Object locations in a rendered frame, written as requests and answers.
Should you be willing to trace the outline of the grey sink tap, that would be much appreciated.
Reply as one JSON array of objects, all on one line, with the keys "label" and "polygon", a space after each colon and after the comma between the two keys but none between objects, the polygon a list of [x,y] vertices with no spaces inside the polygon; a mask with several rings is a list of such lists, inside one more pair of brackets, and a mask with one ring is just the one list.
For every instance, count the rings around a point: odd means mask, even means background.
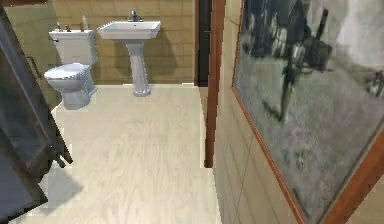
[{"label": "grey sink tap", "polygon": [[129,22],[143,22],[144,19],[139,17],[135,10],[131,12],[131,16],[128,18]]}]

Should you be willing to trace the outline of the white toilet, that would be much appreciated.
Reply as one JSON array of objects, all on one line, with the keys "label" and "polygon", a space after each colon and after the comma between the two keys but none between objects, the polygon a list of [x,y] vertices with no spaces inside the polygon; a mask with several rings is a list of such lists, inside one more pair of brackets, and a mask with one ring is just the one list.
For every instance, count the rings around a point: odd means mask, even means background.
[{"label": "white toilet", "polygon": [[93,30],[49,32],[61,64],[47,70],[44,78],[59,92],[67,110],[77,110],[87,106],[97,88],[91,69],[98,62]]}]

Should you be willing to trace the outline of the white pedestal sink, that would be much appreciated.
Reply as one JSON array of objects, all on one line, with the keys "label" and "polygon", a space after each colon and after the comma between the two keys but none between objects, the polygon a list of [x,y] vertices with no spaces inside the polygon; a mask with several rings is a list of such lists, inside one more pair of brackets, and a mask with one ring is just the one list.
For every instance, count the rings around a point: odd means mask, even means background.
[{"label": "white pedestal sink", "polygon": [[154,39],[160,28],[160,21],[111,21],[97,28],[102,39],[126,46],[131,65],[133,95],[136,97],[151,94],[143,55],[144,43]]}]

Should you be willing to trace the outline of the brown framed wall picture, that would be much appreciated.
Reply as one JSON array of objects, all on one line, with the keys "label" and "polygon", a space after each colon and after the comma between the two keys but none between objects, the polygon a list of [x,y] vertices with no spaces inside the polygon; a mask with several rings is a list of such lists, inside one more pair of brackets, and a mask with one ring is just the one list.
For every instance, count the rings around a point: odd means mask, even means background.
[{"label": "brown framed wall picture", "polygon": [[243,0],[234,88],[320,224],[384,130],[384,0]]}]

